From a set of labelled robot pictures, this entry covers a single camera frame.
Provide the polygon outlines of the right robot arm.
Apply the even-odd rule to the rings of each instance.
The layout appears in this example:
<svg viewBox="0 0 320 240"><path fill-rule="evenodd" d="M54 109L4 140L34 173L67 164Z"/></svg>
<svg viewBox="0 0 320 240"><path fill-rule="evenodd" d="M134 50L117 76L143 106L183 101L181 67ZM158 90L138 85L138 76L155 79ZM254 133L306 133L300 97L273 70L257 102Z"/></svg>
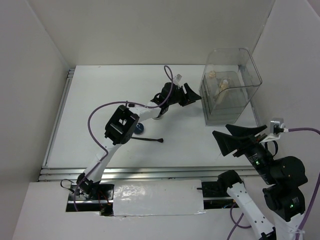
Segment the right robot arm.
<svg viewBox="0 0 320 240"><path fill-rule="evenodd" d="M236 158L245 156L268 185L262 193L267 207L273 212L274 223L266 219L235 170L218 176L218 192L235 200L258 240L301 240L308 213L305 197L299 189L308 182L305 166L295 156L275 159L267 147L288 129L283 123L276 123L272 125L271 133L266 135L262 133L266 125L241 127L227 124L225 127L228 134L216 130L212 133L221 154L232 154Z"/></svg>

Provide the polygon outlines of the cream bottle clear cap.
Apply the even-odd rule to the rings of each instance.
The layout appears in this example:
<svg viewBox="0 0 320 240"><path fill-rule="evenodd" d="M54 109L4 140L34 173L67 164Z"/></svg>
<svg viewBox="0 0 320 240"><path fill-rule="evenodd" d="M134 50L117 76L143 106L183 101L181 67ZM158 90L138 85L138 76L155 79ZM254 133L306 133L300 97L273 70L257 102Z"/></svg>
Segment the cream bottle clear cap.
<svg viewBox="0 0 320 240"><path fill-rule="evenodd" d="M217 90L215 92L215 102L217 105L220 105L226 94L228 93L228 88L231 86L232 80L230 78L221 78Z"/></svg>

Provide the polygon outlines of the frosted bottle gold pump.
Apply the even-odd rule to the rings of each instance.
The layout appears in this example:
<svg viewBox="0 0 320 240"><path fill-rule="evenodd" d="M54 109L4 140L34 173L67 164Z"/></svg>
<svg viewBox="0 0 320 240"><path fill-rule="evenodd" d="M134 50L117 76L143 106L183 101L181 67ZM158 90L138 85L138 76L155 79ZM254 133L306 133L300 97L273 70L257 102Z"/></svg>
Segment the frosted bottle gold pump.
<svg viewBox="0 0 320 240"><path fill-rule="evenodd" d="M216 73L215 71L210 71L210 72L208 73L208 77L209 77L210 79L214 79L214 78L216 78L216 76L217 76L217 73Z"/></svg>

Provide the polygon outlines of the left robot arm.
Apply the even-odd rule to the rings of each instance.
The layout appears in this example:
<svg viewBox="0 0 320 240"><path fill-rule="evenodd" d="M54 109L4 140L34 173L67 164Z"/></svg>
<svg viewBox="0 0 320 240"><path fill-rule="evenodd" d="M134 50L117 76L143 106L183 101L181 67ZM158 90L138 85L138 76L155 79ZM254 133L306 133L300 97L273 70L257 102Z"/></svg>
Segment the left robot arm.
<svg viewBox="0 0 320 240"><path fill-rule="evenodd" d="M160 118L171 105L178 104L185 107L201 99L201 96L195 93L187 83L179 86L167 82L161 92L157 93L146 105L125 101L111 102L110 105L118 104L119 106L105 125L103 143L100 143L93 135L91 130L93 114L91 114L87 127L92 139L103 150L103 154L78 176L74 193L80 192L88 200L97 196L105 168L116 151L132 138L139 122Z"/></svg>

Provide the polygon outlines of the clear acrylic makeup organizer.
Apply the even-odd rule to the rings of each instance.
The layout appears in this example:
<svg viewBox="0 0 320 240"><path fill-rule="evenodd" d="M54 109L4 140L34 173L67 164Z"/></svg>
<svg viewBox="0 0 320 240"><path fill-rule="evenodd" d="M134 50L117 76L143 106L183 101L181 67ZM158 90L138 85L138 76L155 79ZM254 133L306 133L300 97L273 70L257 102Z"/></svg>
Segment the clear acrylic makeup organizer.
<svg viewBox="0 0 320 240"><path fill-rule="evenodd" d="M234 124L262 83L247 48L212 50L206 59L199 87L205 124Z"/></svg>

